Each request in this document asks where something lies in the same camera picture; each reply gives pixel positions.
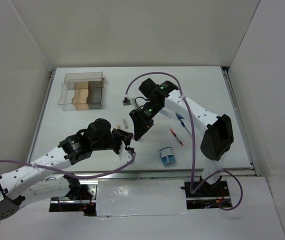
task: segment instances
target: white panel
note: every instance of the white panel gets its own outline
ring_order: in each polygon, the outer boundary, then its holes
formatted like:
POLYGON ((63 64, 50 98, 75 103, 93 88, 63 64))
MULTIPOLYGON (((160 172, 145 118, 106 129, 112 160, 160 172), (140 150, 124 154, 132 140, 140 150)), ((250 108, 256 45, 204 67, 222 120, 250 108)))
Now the white panel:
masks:
POLYGON ((262 0, 229 77, 285 230, 285 0, 262 0))
POLYGON ((13 0, 57 67, 229 66, 259 0, 13 0))
MULTIPOLYGON (((234 142, 230 151, 226 154, 225 168, 239 169, 249 168, 250 161, 245 145, 237 124, 236 116, 224 81, 221 68, 218 66, 197 67, 71 67, 58 68, 51 86, 45 113, 41 122, 38 137, 32 153, 35 160, 51 148, 56 146, 66 137, 75 134, 94 122, 97 118, 103 118, 111 123, 112 128, 117 124, 123 127, 122 119, 127 119, 129 129, 134 132, 134 124, 129 116, 132 106, 123 106, 123 99, 128 84, 135 77, 148 72, 167 72, 176 76, 187 96, 204 108, 222 116, 227 114, 231 118, 234 142), (102 109, 90 111, 63 111, 58 106, 61 96, 62 83, 68 73, 103 72, 106 81, 102 93, 102 109)), ((150 76, 156 83, 170 80, 168 76, 155 74, 150 76)), ((140 83, 146 78, 135 82, 128 92, 129 97, 141 96, 138 90, 140 83)), ((157 114, 154 118, 154 126, 143 136, 144 143, 131 141, 130 146, 135 148, 136 159, 133 165, 128 166, 126 171, 167 171, 189 170, 192 166, 192 138, 181 126, 176 117, 168 118, 157 114), (173 128, 178 137, 184 143, 181 146, 169 131, 167 125, 173 128), (176 164, 166 168, 163 166, 159 150, 165 147, 173 149, 176 164)), ((200 150, 203 136, 196 131, 196 169, 203 169, 205 158, 200 150)), ((119 161, 112 150, 95 151, 90 158, 83 160, 68 171, 97 172, 114 170, 124 163, 119 161)))
MULTIPOLYGON (((255 196, 265 196, 266 180, 257 179, 242 177, 240 181, 246 191, 258 185, 255 196)), ((285 240, 273 205, 247 203, 233 211, 216 208, 169 216, 88 217, 82 212, 48 212, 49 201, 44 200, 1 221, 0 240, 285 240)))
MULTIPOLYGON (((25 161, 49 69, 5 0, 0 0, 0 159, 25 161)), ((0 173, 15 165, 0 164, 0 173)))
POLYGON ((183 180, 99 181, 97 216, 187 213, 183 180))

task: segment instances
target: white table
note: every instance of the white table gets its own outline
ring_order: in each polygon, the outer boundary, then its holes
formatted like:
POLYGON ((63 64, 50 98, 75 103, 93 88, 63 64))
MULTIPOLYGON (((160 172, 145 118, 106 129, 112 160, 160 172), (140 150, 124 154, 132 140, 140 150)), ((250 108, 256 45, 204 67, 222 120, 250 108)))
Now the white table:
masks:
MULTIPOLYGON (((129 132, 134 132, 129 112, 132 106, 123 106, 125 90, 132 79, 147 72, 167 72, 176 76, 181 82, 184 94, 202 105, 204 108, 218 115, 227 114, 230 116, 233 127, 234 143, 227 153, 224 168, 246 169, 249 168, 248 158, 244 141, 238 126, 230 96, 218 66, 198 67, 72 67, 58 68, 56 70, 45 111, 41 121, 40 129, 35 141, 31 160, 35 160, 67 136, 75 134, 78 130, 87 128, 97 118, 108 120, 112 127, 117 124, 124 125, 125 118, 129 124, 129 132), (90 73, 103 72, 106 77, 102 92, 102 109, 83 111, 63 111, 58 106, 61 96, 61 86, 65 74, 69 73, 90 73)), ((149 76, 156 83, 171 80, 164 75, 149 76)), ((129 97, 142 96, 138 87, 147 79, 143 77, 135 82, 128 93, 129 97)), ((159 113, 154 118, 154 126, 143 136, 144 143, 132 141, 131 146, 137 153, 135 163, 127 167, 126 171, 178 171, 190 170, 192 164, 192 139, 180 125, 172 112, 173 117, 168 118, 159 113), (169 124, 184 143, 184 146, 176 141, 166 125, 169 124), (164 147, 172 147, 176 158, 176 165, 164 167, 162 165, 159 150, 164 147)), ((200 151, 202 136, 196 131, 196 168, 201 170, 204 167, 204 156, 200 151)), ((113 151, 96 151, 91 158, 83 160, 68 168, 71 172, 104 172, 110 171, 123 165, 119 157, 113 151)))
MULTIPOLYGON (((266 179, 239 180, 243 202, 232 211, 195 209, 182 215, 107 218, 48 212, 50 200, 38 201, 0 222, 0 240, 285 240, 266 179)), ((227 181, 235 204, 239 187, 233 179, 227 181)))

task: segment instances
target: clear plastic container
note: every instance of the clear plastic container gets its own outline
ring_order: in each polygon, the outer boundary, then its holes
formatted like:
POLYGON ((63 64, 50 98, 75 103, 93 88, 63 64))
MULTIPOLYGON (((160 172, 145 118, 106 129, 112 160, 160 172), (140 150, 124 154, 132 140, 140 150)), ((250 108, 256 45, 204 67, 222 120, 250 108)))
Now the clear plastic container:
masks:
POLYGON ((58 105, 64 111, 102 109, 103 87, 102 72, 68 73, 58 105))

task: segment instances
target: white wall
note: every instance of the white wall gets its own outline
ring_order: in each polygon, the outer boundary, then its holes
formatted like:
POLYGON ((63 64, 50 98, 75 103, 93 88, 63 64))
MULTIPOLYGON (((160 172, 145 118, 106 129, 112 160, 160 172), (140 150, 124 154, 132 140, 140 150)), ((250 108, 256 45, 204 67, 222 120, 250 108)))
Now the white wall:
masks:
POLYGON ((13 0, 56 67, 230 66, 259 0, 13 0))
POLYGON ((285 232, 285 0, 261 0, 229 77, 285 232))
MULTIPOLYGON (((9 3, 0 0, 0 159, 25 161, 50 68, 9 3)), ((0 165, 0 173, 16 168, 0 165)))

